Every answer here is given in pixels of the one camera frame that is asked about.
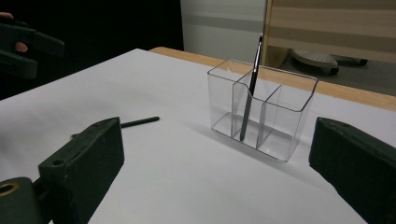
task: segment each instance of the black pen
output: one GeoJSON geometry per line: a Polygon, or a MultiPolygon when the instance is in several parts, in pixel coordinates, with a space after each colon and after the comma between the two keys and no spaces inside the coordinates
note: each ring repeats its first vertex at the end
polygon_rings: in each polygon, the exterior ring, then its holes
{"type": "MultiPolygon", "coordinates": [[[[140,125],[140,124],[157,121],[159,119],[160,119],[160,117],[152,117],[152,118],[148,118],[148,119],[138,119],[138,120],[122,123],[120,126],[121,126],[121,128],[128,128],[128,127],[132,127],[132,126],[136,126],[136,125],[140,125]]],[[[76,135],[78,135],[78,133],[72,134],[70,137],[74,138],[74,137],[76,137],[76,135]]]]}
{"type": "Polygon", "coordinates": [[[259,46],[257,47],[256,57],[254,59],[254,64],[253,64],[253,72],[251,73],[250,86],[248,88],[248,91],[250,92],[250,94],[247,94],[247,104],[245,106],[245,113],[244,113],[244,117],[242,120],[241,135],[239,136],[239,139],[241,140],[241,142],[244,141],[245,134],[247,132],[248,115],[250,113],[251,100],[253,98],[254,89],[256,87],[257,75],[259,74],[260,58],[261,57],[262,57],[262,33],[260,34],[259,46]]]}

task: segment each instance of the clear plastic container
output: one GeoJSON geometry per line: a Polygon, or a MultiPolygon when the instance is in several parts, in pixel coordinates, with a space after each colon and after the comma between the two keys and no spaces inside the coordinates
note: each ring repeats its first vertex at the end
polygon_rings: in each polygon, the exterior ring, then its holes
{"type": "Polygon", "coordinates": [[[254,95],[248,85],[253,65],[227,60],[208,71],[212,130],[288,161],[297,147],[318,80],[261,67],[254,95]],[[240,134],[251,99],[245,138],[240,134]]]}

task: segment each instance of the table surface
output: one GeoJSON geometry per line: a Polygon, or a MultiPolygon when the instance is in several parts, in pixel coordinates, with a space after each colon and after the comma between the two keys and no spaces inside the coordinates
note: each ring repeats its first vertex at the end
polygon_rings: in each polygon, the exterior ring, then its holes
{"type": "Polygon", "coordinates": [[[317,92],[300,145],[280,163],[210,129],[212,67],[134,49],[1,101],[0,179],[36,180],[40,162],[96,121],[158,116],[122,129],[125,163],[90,223],[364,223],[309,167],[315,120],[396,146],[396,113],[317,92]]]}

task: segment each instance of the black background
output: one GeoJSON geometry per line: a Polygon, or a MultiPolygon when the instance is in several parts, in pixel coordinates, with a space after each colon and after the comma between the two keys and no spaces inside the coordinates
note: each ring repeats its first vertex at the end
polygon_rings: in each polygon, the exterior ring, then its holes
{"type": "Polygon", "coordinates": [[[65,43],[61,58],[31,46],[21,53],[38,62],[37,76],[22,79],[0,74],[0,100],[132,49],[183,50],[179,0],[2,0],[0,11],[10,12],[15,20],[65,43]]]}

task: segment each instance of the white tabletop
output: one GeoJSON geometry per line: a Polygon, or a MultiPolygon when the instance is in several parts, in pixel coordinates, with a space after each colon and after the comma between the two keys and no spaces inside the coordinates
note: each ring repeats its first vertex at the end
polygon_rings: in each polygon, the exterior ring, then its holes
{"type": "Polygon", "coordinates": [[[0,180],[37,165],[102,119],[122,129],[125,163],[90,223],[364,223],[309,167],[317,116],[396,146],[396,113],[315,94],[287,163],[210,129],[209,66],[135,49],[0,102],[0,180]]]}

